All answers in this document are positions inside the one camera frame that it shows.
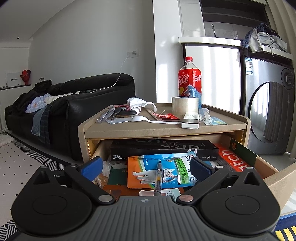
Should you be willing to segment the black pen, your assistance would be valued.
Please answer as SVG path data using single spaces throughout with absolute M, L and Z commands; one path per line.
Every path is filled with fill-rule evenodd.
M 156 168 L 156 181 L 154 186 L 154 196 L 161 196 L 162 194 L 162 181 L 163 181 L 163 166 L 161 161 L 158 161 Z

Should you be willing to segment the blue cat treat packet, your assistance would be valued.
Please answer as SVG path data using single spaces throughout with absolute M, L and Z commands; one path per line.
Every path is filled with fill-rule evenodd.
M 159 162 L 163 169 L 163 189 L 194 186 L 197 179 L 190 171 L 190 162 L 193 157 L 196 157 L 193 151 L 129 157 L 127 187 L 153 189 Z

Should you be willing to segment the black watch box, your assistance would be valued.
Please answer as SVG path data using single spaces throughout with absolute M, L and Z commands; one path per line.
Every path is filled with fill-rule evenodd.
M 110 146 L 111 160 L 127 160 L 132 156 L 177 154 L 193 151 L 203 161 L 217 159 L 219 149 L 209 140 L 168 140 L 154 138 L 130 138 L 113 140 Z

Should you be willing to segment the white small box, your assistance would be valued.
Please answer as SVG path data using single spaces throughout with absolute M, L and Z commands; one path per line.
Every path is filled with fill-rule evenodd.
M 187 112 L 181 122 L 181 127 L 185 129 L 197 130 L 200 126 L 199 113 Z

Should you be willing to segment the clear plastic packet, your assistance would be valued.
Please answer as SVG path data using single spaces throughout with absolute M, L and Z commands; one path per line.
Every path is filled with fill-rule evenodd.
M 110 108 L 108 108 L 106 111 L 104 111 L 99 118 L 96 119 L 98 123 L 102 123 L 106 121 L 110 116 L 112 116 L 115 113 L 115 106 L 112 105 Z

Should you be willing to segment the beige leather nightstand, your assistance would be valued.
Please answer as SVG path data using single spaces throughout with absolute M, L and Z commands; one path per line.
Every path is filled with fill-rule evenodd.
M 88 162 L 96 151 L 106 156 L 106 147 L 100 145 L 103 140 L 127 138 L 165 138 L 173 140 L 210 140 L 212 143 L 229 144 L 234 139 L 247 146 L 251 120 L 243 115 L 204 105 L 210 116 L 226 122 L 225 125 L 207 126 L 200 123 L 197 130 L 183 129 L 180 125 L 148 123 L 147 121 L 126 122 L 110 125 L 96 120 L 104 112 L 96 113 L 78 126 L 78 137 L 83 162 Z

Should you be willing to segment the red sauce sachet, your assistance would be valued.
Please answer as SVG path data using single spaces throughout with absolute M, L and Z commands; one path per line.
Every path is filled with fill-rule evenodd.
M 179 121 L 180 119 L 174 116 L 171 113 L 168 114 L 156 114 L 158 118 L 161 118 L 163 121 Z

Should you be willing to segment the white plastic spoon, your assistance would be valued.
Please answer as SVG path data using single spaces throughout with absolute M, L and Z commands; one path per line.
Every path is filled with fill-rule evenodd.
M 159 124 L 168 124 L 168 125 L 178 125 L 178 124 L 181 124 L 181 121 L 157 121 L 157 120 L 149 120 L 145 116 L 141 116 L 141 115 L 136 115 L 130 121 L 131 122 L 146 121 L 148 123 L 159 123 Z

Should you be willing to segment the clothes on sofa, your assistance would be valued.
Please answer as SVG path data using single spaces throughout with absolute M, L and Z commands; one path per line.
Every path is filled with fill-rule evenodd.
M 56 99 L 69 96 L 69 95 L 73 95 L 73 93 L 69 92 L 67 94 L 61 94 L 61 95 L 51 95 L 47 93 L 44 96 L 38 96 L 33 99 L 33 101 L 27 106 L 27 109 L 26 109 L 26 113 L 37 112 L 37 114 L 35 114 L 33 117 L 33 126 L 31 130 L 33 135 L 37 137 L 41 136 L 41 131 L 40 131 L 41 117 L 47 105 L 51 104 Z

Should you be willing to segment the red soda bottle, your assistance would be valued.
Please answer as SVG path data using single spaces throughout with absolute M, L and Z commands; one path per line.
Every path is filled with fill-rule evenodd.
M 185 64 L 178 72 L 179 96 L 184 96 L 185 88 L 191 84 L 202 93 L 202 74 L 201 70 L 193 63 L 191 56 L 185 57 Z

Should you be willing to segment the blue yellow floor mat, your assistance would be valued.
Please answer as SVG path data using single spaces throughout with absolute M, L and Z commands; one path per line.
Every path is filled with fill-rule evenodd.
M 296 214 L 288 214 L 280 217 L 277 222 L 274 235 L 281 241 L 296 241 Z

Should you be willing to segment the silver washing machine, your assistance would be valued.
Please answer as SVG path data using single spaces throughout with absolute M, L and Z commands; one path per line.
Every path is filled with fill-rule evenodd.
M 245 57 L 244 108 L 251 121 L 248 149 L 256 154 L 285 153 L 292 129 L 295 72 L 279 61 Z

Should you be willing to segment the white sign board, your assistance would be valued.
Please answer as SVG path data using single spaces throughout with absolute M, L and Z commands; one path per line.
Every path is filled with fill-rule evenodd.
M 15 87 L 22 85 L 21 73 L 7 73 L 6 74 L 7 86 Z

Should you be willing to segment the pile of grey clothes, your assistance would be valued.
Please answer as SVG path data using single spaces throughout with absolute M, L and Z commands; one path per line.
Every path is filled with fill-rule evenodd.
M 275 30 L 264 23 L 251 29 L 241 40 L 241 48 L 246 56 L 263 51 L 264 46 L 269 49 L 272 55 L 274 50 L 288 52 L 287 43 Z

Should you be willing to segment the chrome faucet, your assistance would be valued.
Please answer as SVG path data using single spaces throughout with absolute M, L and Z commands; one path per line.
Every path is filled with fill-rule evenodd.
M 215 38 L 216 37 L 216 30 L 215 30 L 215 26 L 213 23 L 211 24 L 211 29 L 213 31 L 213 37 Z

